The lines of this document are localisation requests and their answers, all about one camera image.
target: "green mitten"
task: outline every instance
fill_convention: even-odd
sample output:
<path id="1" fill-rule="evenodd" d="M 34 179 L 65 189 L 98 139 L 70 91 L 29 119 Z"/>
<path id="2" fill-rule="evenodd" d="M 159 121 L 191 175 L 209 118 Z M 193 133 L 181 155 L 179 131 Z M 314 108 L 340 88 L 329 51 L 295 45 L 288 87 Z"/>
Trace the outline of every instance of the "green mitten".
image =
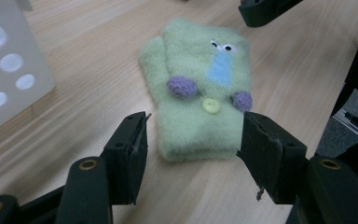
<path id="1" fill-rule="evenodd" d="M 141 50 L 167 161 L 234 158 L 252 106 L 249 44 L 233 29 L 175 19 Z"/>

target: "white box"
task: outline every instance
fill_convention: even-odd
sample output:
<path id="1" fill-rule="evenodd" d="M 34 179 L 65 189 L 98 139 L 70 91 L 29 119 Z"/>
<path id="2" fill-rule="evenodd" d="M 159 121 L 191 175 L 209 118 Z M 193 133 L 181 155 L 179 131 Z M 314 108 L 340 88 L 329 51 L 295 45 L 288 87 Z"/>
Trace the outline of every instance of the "white box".
<path id="1" fill-rule="evenodd" d="M 23 7 L 30 6 L 19 0 Z M 18 2 L 0 0 L 0 126 L 54 88 Z"/>

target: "blue felt patch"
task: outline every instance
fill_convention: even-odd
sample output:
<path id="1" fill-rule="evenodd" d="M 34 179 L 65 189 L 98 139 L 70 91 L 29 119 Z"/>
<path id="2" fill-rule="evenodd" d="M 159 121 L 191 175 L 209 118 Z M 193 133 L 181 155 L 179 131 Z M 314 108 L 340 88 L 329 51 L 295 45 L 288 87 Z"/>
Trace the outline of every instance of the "blue felt patch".
<path id="1" fill-rule="evenodd" d="M 229 86 L 231 83 L 231 54 L 218 50 L 213 57 L 207 77 L 222 86 Z"/>

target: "wooden table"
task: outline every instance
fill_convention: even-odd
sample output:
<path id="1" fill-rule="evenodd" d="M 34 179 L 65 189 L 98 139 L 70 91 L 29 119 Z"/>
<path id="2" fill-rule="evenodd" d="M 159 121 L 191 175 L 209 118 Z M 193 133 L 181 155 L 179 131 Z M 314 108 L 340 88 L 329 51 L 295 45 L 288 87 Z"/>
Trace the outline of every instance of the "wooden table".
<path id="1" fill-rule="evenodd" d="M 24 12 L 56 80 L 54 91 L 0 128 L 0 194 L 21 204 L 65 184 L 72 162 L 98 156 L 118 124 L 145 111 L 149 154 L 136 206 L 115 223 L 284 223 L 240 159 L 170 163 L 157 152 L 158 111 L 139 49 L 172 18 L 237 29 L 251 43 L 252 111 L 312 156 L 358 47 L 358 0 L 307 0 L 248 28 L 227 0 L 34 0 Z"/>

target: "table surface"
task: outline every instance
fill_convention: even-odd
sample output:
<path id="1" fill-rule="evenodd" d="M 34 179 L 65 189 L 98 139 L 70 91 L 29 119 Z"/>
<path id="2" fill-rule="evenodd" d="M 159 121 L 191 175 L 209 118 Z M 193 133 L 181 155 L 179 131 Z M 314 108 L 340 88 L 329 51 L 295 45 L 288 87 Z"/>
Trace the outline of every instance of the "table surface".
<path id="1" fill-rule="evenodd" d="M 118 124 L 145 111 L 149 154 L 137 205 L 114 206 L 115 223 L 284 223 L 240 159 L 166 162 L 157 151 L 158 110 L 139 49 L 171 19 L 232 27 L 249 39 L 252 111 L 308 146 L 319 143 L 358 47 L 358 0 L 308 0 L 260 28 L 240 1 L 34 0 L 24 12 L 55 89 L 0 128 L 0 194 L 27 203 L 65 183 L 70 165 L 98 156 Z"/>

